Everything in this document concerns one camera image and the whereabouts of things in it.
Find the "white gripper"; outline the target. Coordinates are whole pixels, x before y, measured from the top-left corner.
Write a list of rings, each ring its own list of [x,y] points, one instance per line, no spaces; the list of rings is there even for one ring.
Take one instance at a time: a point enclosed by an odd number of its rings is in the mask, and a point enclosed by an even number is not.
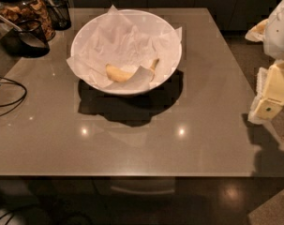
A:
[[[284,0],[262,20],[247,31],[245,39],[263,41],[264,53],[276,59],[268,69],[261,67],[257,74],[256,92],[248,121],[261,125],[275,118],[284,107]]]

